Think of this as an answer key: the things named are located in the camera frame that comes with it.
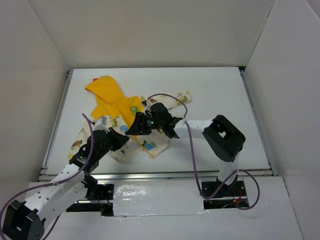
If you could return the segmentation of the yellow hooded dinosaur print jacket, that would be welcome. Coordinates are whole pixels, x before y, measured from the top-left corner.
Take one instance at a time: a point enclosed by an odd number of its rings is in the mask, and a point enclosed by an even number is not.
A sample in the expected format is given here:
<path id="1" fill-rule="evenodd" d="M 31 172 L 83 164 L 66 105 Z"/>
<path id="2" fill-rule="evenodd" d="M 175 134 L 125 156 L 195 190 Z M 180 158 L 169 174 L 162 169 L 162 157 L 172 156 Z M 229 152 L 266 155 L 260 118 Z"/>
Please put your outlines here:
<path id="1" fill-rule="evenodd" d="M 157 95 L 147 99 L 146 96 L 126 97 L 117 82 L 110 76 L 95 78 L 85 89 L 95 96 L 96 107 L 88 117 L 95 123 L 98 118 L 106 117 L 106 127 L 112 128 L 117 133 L 125 135 L 129 127 L 134 122 L 136 113 L 145 111 L 142 102 L 148 104 L 161 102 L 168 109 L 174 109 L 192 101 L 189 91 L 179 91 L 170 95 L 177 98 L 175 100 L 164 95 Z M 113 159 L 120 163 L 128 162 L 139 152 L 146 152 L 150 158 L 154 159 L 170 145 L 170 139 L 162 130 L 154 130 L 150 135 L 130 136 L 122 148 L 108 153 Z"/>

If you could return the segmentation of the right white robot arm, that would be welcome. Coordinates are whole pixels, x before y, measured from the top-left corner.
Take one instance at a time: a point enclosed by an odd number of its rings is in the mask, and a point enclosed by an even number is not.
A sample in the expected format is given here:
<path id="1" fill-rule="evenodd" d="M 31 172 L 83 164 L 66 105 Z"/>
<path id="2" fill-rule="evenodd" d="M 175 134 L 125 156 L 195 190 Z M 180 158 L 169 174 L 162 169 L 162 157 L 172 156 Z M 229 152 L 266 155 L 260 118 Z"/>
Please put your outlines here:
<path id="1" fill-rule="evenodd" d="M 246 138 L 225 116 L 217 115 L 209 120 L 185 120 L 172 116 L 164 104 L 159 102 L 153 104 L 145 113 L 136 113 L 127 134 L 146 136 L 153 130 L 161 130 L 170 139 L 205 140 L 220 159 L 217 177 L 219 194 L 228 196 L 235 190 L 238 158 Z"/>

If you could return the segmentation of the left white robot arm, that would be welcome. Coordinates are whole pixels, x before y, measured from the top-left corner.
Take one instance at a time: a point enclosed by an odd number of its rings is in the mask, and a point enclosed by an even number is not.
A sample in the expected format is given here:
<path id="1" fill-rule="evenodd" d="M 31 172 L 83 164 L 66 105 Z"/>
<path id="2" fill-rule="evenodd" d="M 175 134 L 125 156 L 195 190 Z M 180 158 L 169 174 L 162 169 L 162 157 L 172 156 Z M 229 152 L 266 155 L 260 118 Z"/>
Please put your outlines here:
<path id="1" fill-rule="evenodd" d="M 0 232 L 5 240 L 40 240 L 46 228 L 76 201 L 91 200 L 98 194 L 97 180 L 90 174 L 108 152 L 119 150 L 128 136 L 112 128 L 94 130 L 65 168 L 34 195 L 23 201 L 10 200 Z"/>

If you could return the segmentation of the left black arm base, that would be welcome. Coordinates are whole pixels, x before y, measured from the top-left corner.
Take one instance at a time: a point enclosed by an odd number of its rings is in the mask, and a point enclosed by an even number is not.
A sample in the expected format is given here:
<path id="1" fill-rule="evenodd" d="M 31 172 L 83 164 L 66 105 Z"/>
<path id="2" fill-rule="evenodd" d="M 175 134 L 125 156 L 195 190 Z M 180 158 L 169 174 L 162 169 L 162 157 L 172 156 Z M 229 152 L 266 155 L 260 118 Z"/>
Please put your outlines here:
<path id="1" fill-rule="evenodd" d="M 114 199 L 114 184 L 99 184 L 98 181 L 91 175 L 84 178 L 84 186 L 86 187 L 85 199 L 93 203 L 97 210 L 104 217 L 112 217 L 113 199 Z"/>

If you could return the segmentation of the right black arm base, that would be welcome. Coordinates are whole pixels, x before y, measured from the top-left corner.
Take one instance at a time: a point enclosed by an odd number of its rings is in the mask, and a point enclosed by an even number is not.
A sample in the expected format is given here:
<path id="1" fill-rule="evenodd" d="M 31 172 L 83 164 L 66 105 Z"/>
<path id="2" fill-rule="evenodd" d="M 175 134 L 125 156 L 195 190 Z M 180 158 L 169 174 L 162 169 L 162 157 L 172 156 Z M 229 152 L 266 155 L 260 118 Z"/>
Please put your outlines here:
<path id="1" fill-rule="evenodd" d="M 204 181 L 201 183 L 202 193 L 205 197 L 211 196 L 221 185 L 222 182 L 216 181 Z M 214 195 L 213 199 L 220 199 L 226 197 L 244 198 L 247 196 L 243 180 L 234 180 L 231 185 L 224 184 L 220 190 Z"/>

